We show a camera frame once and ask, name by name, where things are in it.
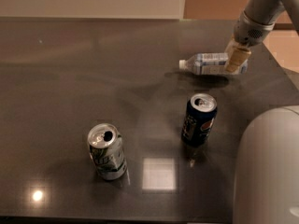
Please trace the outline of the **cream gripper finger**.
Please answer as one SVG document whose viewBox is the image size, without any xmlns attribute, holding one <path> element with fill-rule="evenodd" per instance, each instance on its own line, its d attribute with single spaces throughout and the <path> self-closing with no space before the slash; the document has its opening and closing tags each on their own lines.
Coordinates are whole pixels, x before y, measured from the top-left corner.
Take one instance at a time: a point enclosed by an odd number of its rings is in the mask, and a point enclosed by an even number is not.
<svg viewBox="0 0 299 224">
<path fill-rule="evenodd" d="M 226 72 L 233 73 L 235 72 L 241 64 L 248 59 L 251 55 L 251 51 L 244 47 L 238 47 L 238 55 L 235 58 L 227 60 L 224 68 Z"/>
<path fill-rule="evenodd" d="M 230 38 L 224 52 L 228 55 L 229 59 L 235 58 L 238 55 L 238 43 L 233 36 Z"/>
</svg>

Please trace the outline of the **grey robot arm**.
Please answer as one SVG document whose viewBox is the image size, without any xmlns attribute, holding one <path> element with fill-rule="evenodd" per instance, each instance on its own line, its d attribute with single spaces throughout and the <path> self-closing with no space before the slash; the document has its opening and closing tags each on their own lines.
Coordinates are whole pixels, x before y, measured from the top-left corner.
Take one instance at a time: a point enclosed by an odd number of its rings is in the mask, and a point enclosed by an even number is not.
<svg viewBox="0 0 299 224">
<path fill-rule="evenodd" d="M 225 51 L 235 72 L 287 12 L 299 29 L 299 0 L 249 0 Z M 299 105 L 271 109 L 244 131 L 237 152 L 233 224 L 299 224 Z"/>
</svg>

